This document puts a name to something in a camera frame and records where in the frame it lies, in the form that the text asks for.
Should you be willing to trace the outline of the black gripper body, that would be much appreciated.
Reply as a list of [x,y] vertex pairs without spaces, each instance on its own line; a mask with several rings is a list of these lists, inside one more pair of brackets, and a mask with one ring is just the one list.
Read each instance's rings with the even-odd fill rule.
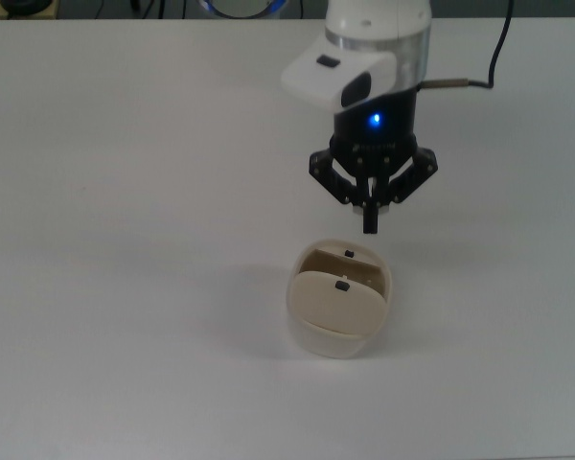
[[333,117],[329,151],[350,177],[377,181],[376,193],[412,163],[417,91],[383,95]]

